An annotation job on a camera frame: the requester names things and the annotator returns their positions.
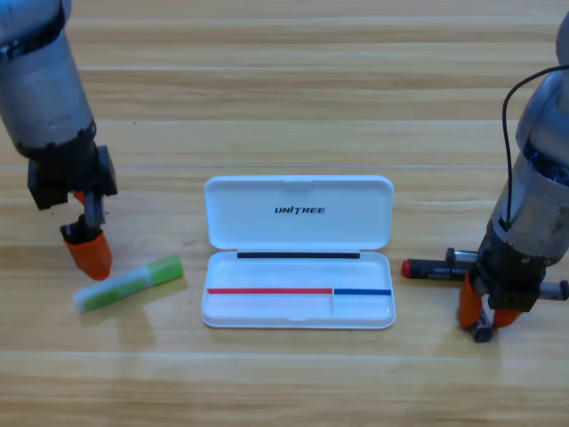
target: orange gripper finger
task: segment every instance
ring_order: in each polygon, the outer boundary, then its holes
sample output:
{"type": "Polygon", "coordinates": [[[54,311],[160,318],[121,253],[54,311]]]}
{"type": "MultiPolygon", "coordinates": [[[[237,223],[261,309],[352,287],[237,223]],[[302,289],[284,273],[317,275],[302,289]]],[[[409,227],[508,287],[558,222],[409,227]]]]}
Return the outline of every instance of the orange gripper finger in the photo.
{"type": "Polygon", "coordinates": [[[482,295],[472,289],[470,277],[467,274],[461,288],[458,319],[462,327],[469,327],[478,321],[482,311],[482,295]]]}
{"type": "Polygon", "coordinates": [[[506,327],[510,326],[514,321],[519,318],[519,315],[522,314],[521,311],[517,310],[506,310],[500,309],[494,312],[494,327],[506,327]]]}
{"type": "Polygon", "coordinates": [[[108,247],[103,232],[94,240],[72,245],[65,242],[76,266],[87,276],[95,280],[103,280],[110,274],[113,254],[108,247]]]}
{"type": "Polygon", "coordinates": [[[73,193],[73,197],[76,198],[81,202],[81,205],[85,204],[85,192],[84,191],[76,191],[73,193]]]}

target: black marker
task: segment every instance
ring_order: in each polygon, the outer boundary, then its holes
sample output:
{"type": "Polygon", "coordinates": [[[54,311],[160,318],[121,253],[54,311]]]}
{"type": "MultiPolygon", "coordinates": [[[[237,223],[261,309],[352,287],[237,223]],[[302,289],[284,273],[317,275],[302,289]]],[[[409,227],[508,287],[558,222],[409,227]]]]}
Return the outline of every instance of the black marker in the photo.
{"type": "Polygon", "coordinates": [[[446,261],[405,260],[401,264],[401,272],[406,278],[464,280],[469,270],[451,267],[446,261]]]}

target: robotic arm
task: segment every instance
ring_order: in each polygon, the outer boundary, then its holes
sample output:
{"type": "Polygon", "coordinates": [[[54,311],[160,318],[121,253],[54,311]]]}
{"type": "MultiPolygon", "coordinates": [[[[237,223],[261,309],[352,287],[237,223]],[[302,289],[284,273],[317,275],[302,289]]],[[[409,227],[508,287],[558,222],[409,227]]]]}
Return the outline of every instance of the robotic arm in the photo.
{"type": "Polygon", "coordinates": [[[40,210],[84,204],[78,221],[60,228],[76,265],[95,279],[112,254],[100,228],[102,197],[117,193],[107,147],[96,126],[64,26],[71,0],[0,0],[0,117],[14,147],[29,159],[28,188],[40,210]]]}
{"type": "MultiPolygon", "coordinates": [[[[558,32],[557,57],[569,64],[569,13],[558,32]]],[[[461,289],[464,327],[477,322],[482,294],[496,310],[496,327],[529,311],[546,269],[569,248],[569,69],[551,73],[535,91],[518,124],[517,145],[511,208],[507,184],[461,289]]]]}

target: wooden table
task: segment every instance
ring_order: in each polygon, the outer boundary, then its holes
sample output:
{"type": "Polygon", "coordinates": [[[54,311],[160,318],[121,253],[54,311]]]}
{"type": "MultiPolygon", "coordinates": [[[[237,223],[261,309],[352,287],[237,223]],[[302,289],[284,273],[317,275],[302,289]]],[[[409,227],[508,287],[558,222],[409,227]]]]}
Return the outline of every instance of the wooden table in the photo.
{"type": "MultiPolygon", "coordinates": [[[[186,278],[80,317],[72,294],[91,281],[58,232],[79,206],[39,213],[3,130],[0,425],[569,425],[566,304],[538,302],[475,345],[455,325],[456,288],[398,272],[406,257],[477,248],[506,179],[501,101],[557,63],[567,9],[566,0],[76,0],[68,34],[120,189],[107,202],[113,274],[177,253],[186,278]],[[382,251],[393,327],[204,326],[215,252],[204,182],[264,173],[394,182],[382,251]]],[[[513,100],[511,132],[534,87],[513,100]]]]}

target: green cap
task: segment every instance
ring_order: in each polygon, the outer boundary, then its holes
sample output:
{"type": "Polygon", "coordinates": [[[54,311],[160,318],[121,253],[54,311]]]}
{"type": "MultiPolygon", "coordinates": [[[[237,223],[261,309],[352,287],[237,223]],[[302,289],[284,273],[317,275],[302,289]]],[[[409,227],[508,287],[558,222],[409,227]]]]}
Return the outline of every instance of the green cap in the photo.
{"type": "Polygon", "coordinates": [[[152,285],[160,285],[161,283],[181,278],[184,275],[184,269],[181,266],[180,257],[178,255],[168,256],[162,260],[151,262],[148,265],[152,285]]]}

